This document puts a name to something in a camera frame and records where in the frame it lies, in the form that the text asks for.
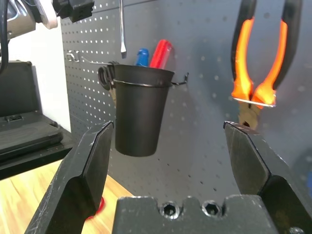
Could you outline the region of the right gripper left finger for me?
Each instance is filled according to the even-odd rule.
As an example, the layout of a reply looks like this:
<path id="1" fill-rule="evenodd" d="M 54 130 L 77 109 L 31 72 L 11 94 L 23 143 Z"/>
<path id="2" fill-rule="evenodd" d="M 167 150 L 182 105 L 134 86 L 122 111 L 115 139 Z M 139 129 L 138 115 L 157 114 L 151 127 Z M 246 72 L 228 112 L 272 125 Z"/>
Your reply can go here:
<path id="1" fill-rule="evenodd" d="M 99 208 L 108 173 L 112 121 L 91 127 L 60 163 L 27 234 L 79 234 Z"/>

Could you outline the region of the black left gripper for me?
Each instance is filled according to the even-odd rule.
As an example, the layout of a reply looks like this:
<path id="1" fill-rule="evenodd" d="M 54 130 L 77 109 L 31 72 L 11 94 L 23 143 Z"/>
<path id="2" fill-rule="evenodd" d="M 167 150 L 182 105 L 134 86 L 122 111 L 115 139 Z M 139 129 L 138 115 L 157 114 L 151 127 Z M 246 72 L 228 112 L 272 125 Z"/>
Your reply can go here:
<path id="1" fill-rule="evenodd" d="M 77 22 L 92 16 L 94 0 L 53 0 L 57 17 Z"/>

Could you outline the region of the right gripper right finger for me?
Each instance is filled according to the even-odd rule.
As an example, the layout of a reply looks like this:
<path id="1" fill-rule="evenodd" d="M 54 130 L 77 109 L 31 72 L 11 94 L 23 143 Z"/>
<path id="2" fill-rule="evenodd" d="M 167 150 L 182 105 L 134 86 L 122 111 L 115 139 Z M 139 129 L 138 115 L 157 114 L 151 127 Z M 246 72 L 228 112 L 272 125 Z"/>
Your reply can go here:
<path id="1" fill-rule="evenodd" d="M 223 124 L 231 167 L 243 195 L 258 195 L 280 234 L 312 232 L 312 201 L 287 163 L 257 131 Z"/>

